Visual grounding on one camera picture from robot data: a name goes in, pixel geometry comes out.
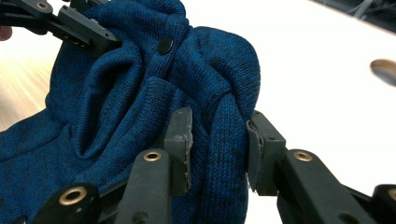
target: white surface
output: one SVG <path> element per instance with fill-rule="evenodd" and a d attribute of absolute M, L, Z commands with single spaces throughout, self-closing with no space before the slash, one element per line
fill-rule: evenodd
<path fill-rule="evenodd" d="M 288 148 L 315 153 L 341 183 L 368 195 L 396 183 L 396 88 L 369 67 L 396 60 L 394 35 L 306 0 L 183 3 L 191 25 L 253 45 L 262 67 L 257 109 Z M 281 223 L 276 199 L 251 193 L 246 223 Z"/>

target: white table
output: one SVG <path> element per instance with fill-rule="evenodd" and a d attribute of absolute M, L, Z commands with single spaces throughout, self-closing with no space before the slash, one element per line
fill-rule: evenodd
<path fill-rule="evenodd" d="M 396 61 L 394 34 L 306 0 L 183 3 L 191 25 L 236 33 L 254 46 L 262 67 L 257 109 L 288 148 L 317 154 L 343 184 L 368 195 L 396 183 L 396 88 L 369 67 L 379 58 Z M 44 107 L 60 46 L 50 35 L 14 33 L 0 43 L 0 130 Z M 256 223 L 281 223 L 276 198 L 250 194 L 247 224 Z"/>

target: knit fabric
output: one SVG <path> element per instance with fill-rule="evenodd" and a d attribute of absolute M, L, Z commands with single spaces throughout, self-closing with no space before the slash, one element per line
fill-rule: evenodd
<path fill-rule="evenodd" d="M 72 182 L 107 189 L 192 108 L 192 187 L 173 198 L 174 223 L 243 223 L 248 206 L 245 122 L 257 101 L 256 53 L 240 36 L 191 28 L 177 0 L 111 1 L 87 12 L 122 39 L 95 59 L 64 45 L 47 108 L 0 133 L 0 223 L 28 220 Z M 161 55 L 161 39 L 173 37 Z"/>

